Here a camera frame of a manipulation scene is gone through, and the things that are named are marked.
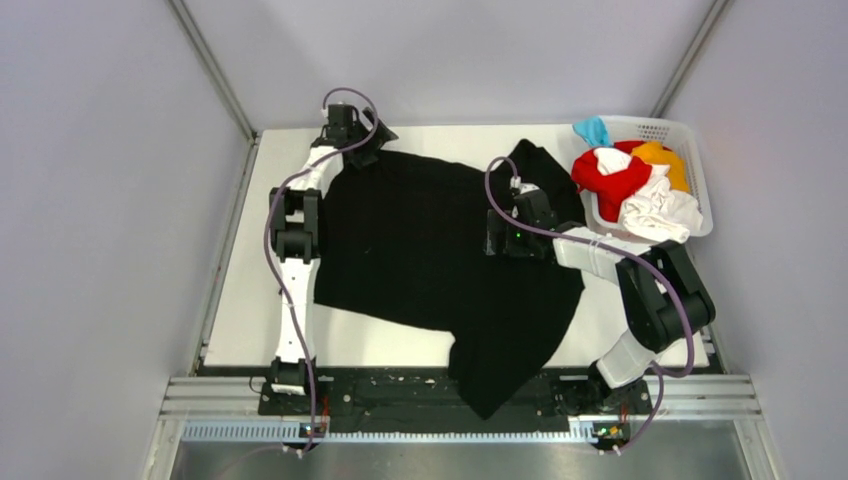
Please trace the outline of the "black t shirt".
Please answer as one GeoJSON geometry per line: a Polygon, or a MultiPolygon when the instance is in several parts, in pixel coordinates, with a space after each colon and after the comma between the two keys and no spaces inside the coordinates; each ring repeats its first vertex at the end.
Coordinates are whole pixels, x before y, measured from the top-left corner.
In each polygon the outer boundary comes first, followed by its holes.
{"type": "Polygon", "coordinates": [[[449,377],[481,419],[551,359],[585,289],[578,270],[486,253],[488,210],[511,208],[513,175],[538,186],[559,221],[584,221],[569,174],[525,139],[490,173],[381,151],[340,173],[323,202],[316,302],[451,333],[449,377]]]}

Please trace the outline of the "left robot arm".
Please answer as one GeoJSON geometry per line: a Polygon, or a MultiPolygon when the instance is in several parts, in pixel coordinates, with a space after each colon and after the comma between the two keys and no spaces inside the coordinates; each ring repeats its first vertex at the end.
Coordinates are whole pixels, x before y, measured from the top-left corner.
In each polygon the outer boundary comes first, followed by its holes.
{"type": "Polygon", "coordinates": [[[344,169],[375,163],[376,152],[398,138],[372,107],[329,104],[323,114],[326,123],[310,145],[305,164],[271,190],[265,233],[266,259],[282,296],[280,338],[268,388],[302,414],[314,410],[321,397],[311,323],[322,256],[323,201],[344,169]]]}

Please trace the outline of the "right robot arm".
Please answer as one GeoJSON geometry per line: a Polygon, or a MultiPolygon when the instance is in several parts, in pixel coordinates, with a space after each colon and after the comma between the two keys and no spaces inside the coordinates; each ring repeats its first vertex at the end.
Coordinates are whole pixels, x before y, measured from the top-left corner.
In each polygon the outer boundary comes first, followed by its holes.
{"type": "Polygon", "coordinates": [[[513,192],[514,206],[487,212],[487,254],[589,273],[617,286],[626,327],[589,367],[583,406],[612,412],[674,343],[694,351],[694,335],[716,317],[715,304],[683,244],[648,245],[559,222],[540,189],[513,192]]]}

